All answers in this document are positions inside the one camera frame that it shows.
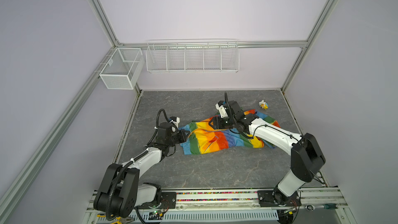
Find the rainbow striped jacket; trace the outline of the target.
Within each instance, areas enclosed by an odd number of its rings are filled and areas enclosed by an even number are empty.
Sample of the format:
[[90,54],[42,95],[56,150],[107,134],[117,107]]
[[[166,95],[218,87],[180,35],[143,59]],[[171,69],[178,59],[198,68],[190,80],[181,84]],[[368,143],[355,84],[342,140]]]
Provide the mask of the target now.
[[275,145],[268,143],[261,138],[247,139],[233,130],[214,130],[208,123],[210,118],[191,122],[182,127],[190,131],[187,141],[181,143],[185,155],[202,155],[228,149],[232,147],[263,148],[268,146],[275,148]]

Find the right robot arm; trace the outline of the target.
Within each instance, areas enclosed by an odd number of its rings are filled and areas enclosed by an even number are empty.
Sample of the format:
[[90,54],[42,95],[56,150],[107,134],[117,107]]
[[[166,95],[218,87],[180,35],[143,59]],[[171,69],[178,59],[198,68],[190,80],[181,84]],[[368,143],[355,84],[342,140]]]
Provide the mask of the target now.
[[260,202],[270,206],[286,206],[298,196],[298,190],[311,182],[325,165],[325,156],[310,133],[304,135],[276,127],[256,114],[245,114],[236,101],[230,101],[228,94],[216,104],[219,116],[211,119],[215,129],[235,129],[238,134],[253,140],[260,138],[284,151],[290,156],[290,169],[272,191],[260,196]]

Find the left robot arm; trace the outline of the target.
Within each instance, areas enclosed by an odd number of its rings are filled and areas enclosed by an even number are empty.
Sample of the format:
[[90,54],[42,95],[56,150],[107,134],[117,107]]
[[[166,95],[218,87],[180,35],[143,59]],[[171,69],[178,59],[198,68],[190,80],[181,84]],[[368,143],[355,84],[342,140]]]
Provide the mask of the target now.
[[161,186],[140,185],[139,180],[150,168],[171,156],[171,148],[187,140],[190,132],[179,129],[179,123],[180,118],[168,117],[164,109],[159,110],[154,134],[144,151],[125,163],[108,166],[93,203],[94,209],[103,212],[108,221],[126,218],[142,205],[162,205]]

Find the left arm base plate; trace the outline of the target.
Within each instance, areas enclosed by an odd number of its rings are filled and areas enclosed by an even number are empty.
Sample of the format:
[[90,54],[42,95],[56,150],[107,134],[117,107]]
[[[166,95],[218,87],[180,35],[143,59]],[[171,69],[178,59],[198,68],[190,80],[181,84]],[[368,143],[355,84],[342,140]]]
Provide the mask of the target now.
[[139,209],[174,209],[177,203],[177,193],[161,192],[152,202],[143,203],[138,206]]

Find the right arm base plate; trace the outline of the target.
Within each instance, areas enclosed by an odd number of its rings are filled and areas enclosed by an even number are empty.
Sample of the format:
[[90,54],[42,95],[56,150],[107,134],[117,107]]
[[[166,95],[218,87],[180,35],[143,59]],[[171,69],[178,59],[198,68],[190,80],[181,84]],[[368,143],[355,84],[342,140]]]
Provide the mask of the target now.
[[302,205],[301,197],[297,191],[290,197],[285,196],[278,190],[259,190],[257,194],[261,207],[299,207]]

